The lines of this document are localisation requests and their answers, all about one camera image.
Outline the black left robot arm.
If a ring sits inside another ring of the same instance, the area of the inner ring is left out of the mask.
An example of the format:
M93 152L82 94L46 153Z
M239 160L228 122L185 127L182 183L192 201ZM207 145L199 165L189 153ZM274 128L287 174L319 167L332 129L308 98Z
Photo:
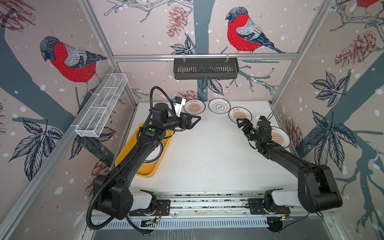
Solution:
M176 114L168 104L157 103L136 133L136 143L106 176L99 175L94 180L94 195L89 204L86 223L91 230L105 227L113 219L122 220L139 200L130 192L131 182L146 158L166 138L168 130L192 129L200 116L187 113Z

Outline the red green rim plate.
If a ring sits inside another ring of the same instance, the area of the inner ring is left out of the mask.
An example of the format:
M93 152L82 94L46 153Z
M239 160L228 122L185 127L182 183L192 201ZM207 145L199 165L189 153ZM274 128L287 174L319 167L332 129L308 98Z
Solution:
M160 142L160 144L155 148L154 151L152 151L148 157L145 159L144 164L150 165L155 164L162 156L164 152L164 143Z

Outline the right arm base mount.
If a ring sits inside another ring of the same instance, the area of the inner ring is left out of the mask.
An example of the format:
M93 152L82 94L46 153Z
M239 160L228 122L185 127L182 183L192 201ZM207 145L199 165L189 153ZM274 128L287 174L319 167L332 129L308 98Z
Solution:
M273 201L261 198L248 199L245 207L251 215L290 215L288 206L278 206Z

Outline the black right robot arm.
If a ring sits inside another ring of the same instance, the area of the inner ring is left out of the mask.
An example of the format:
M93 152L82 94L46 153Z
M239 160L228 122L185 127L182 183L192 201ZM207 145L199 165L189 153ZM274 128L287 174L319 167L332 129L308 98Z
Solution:
M315 165L285 150L272 140L271 123L262 116L256 127L248 119L237 119L249 142L266 159L284 167L298 179L297 197L309 213L340 208L343 199L331 169L326 165Z

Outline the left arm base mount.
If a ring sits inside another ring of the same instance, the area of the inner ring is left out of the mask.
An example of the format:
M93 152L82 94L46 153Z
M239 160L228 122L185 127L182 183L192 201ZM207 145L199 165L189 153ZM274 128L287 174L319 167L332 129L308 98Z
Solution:
M171 209L170 200L156 200L148 209L134 210L129 213L130 217L160 217L169 216Z

